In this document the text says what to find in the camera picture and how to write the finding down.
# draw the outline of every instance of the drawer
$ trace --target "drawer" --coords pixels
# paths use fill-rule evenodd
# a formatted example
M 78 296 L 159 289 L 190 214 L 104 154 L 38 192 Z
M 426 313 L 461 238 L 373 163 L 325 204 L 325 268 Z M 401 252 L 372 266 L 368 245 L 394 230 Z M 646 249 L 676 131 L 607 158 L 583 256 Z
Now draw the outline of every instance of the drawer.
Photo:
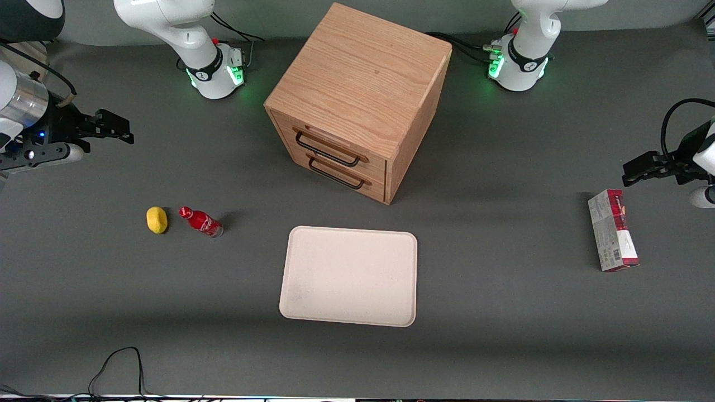
M 325 138 L 314 127 L 287 116 L 278 111 L 272 111 L 276 124 L 286 144 L 293 152 L 300 148 L 304 153 L 320 156 L 330 160 L 334 165 L 345 168 L 346 171 L 355 172 L 361 177 L 370 178 L 378 182 L 385 182 L 385 160 L 368 152 L 350 149 L 349 144 L 337 144 Z
M 369 177 L 360 177 L 347 168 L 332 163 L 331 161 L 305 150 L 292 148 L 290 150 L 293 161 L 300 166 L 309 169 L 319 175 L 340 183 L 346 188 L 359 192 L 362 195 L 367 195 L 373 200 L 385 201 L 385 183 L 370 179 Z

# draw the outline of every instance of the green led light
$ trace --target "green led light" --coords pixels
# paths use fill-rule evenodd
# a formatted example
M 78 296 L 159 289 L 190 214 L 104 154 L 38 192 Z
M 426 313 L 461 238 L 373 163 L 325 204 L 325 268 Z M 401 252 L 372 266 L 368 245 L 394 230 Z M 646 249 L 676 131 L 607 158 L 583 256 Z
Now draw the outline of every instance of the green led light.
M 243 69 L 241 67 L 226 66 L 226 71 L 231 74 L 231 79 L 236 86 L 243 84 Z
M 546 60 L 543 61 L 543 67 L 541 67 L 541 72 L 538 73 L 539 78 L 543 77 L 543 72 L 546 71 L 547 63 L 548 63 L 548 57 L 546 57 Z
M 492 62 L 492 65 L 489 66 L 489 75 L 492 78 L 499 77 L 499 73 L 501 72 L 501 67 L 504 65 L 504 56 L 499 55 L 499 57 Z
M 191 79 L 191 86 L 196 88 L 196 82 L 194 82 L 194 77 L 191 76 L 189 69 L 186 69 L 186 74 L 189 76 L 189 79 Z

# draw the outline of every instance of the bottle cap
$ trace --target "bottle cap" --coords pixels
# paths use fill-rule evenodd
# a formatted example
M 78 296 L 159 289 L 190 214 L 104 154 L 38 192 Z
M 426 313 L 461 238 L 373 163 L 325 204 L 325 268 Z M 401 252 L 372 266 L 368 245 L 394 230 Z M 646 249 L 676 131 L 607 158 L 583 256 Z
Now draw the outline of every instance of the bottle cap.
M 181 217 L 191 217 L 193 214 L 194 211 L 192 211 L 189 207 L 181 207 L 179 209 L 179 215 L 181 215 Z

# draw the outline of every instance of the cabinet top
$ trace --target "cabinet top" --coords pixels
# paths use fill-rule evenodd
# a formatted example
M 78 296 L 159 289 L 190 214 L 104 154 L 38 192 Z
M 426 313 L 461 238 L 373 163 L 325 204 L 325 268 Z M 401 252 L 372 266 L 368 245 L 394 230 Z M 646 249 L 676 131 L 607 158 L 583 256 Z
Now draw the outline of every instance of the cabinet top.
M 334 3 L 265 105 L 392 159 L 451 52 L 445 41 Z

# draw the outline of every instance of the red and white box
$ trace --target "red and white box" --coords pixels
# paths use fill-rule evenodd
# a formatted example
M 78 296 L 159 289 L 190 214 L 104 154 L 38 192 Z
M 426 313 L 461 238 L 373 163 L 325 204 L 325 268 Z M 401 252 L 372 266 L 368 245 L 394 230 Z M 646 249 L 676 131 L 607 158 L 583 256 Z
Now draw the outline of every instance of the red and white box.
M 638 265 L 638 255 L 626 225 L 623 190 L 605 190 L 588 201 L 601 270 L 612 273 Z

